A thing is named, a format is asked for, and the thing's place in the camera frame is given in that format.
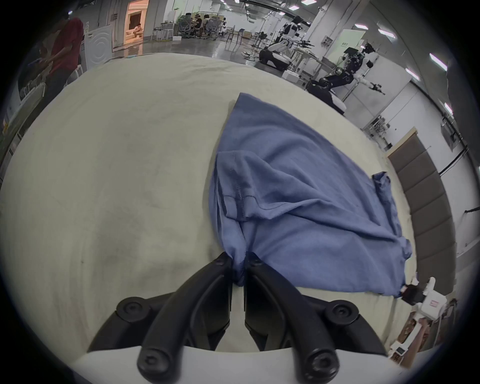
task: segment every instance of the white table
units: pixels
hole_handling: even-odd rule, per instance
[[[111,60],[45,108],[0,190],[5,281],[21,315],[64,362],[85,353],[120,300],[172,292],[221,253],[207,193],[216,145],[240,92],[299,118],[367,174],[389,171],[403,231],[413,242],[390,163],[319,99],[229,61],[169,53]],[[415,269],[412,258],[407,280]],[[392,297],[371,293],[301,292],[352,301],[383,341],[398,335],[410,312],[402,301],[394,308]],[[256,350],[243,321],[236,289],[218,350]]]

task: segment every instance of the white box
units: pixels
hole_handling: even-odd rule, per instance
[[[285,70],[283,72],[282,79],[290,81],[291,83],[296,83],[300,79],[300,77],[295,72],[292,72],[290,70]]]

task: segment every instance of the white device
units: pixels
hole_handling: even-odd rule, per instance
[[[413,340],[420,332],[420,319],[428,318],[430,320],[437,320],[445,310],[447,298],[444,295],[433,290],[434,286],[435,278],[430,277],[427,286],[423,290],[423,295],[425,296],[425,299],[423,300],[423,302],[419,302],[414,305],[416,313],[413,316],[413,320],[415,320],[417,323],[415,324],[413,331],[410,332],[407,339],[403,343],[400,343],[398,340],[396,340],[395,343],[391,345],[388,352],[389,358],[392,357],[394,353],[397,353],[400,356],[405,355]]]

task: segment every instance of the humanoid robot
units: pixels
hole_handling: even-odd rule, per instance
[[[292,59],[282,54],[283,51],[292,48],[294,45],[312,46],[308,41],[300,38],[299,30],[301,27],[299,24],[302,21],[300,16],[295,16],[291,23],[285,25],[283,34],[277,39],[278,41],[259,52],[260,63],[285,71],[292,63]]]
[[[373,49],[371,44],[366,43],[362,52],[359,52],[354,48],[348,48],[345,53],[347,54],[347,58],[344,68],[337,68],[335,74],[321,78],[315,85],[329,91],[332,88],[350,84],[355,79],[373,91],[384,94],[380,84],[374,84],[365,80],[360,73],[357,73],[365,61],[367,67],[372,68],[373,63],[378,58],[378,53],[375,52],[375,49]]]

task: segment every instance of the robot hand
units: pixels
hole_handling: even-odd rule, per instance
[[[374,83],[372,83],[372,90],[377,91],[377,92],[380,92],[382,95],[385,95],[385,94],[382,92],[382,86],[381,86],[381,84],[374,84]]]
[[[302,40],[302,41],[300,41],[299,44],[302,46],[302,48],[314,47],[315,46],[313,44],[310,44],[309,40]]]

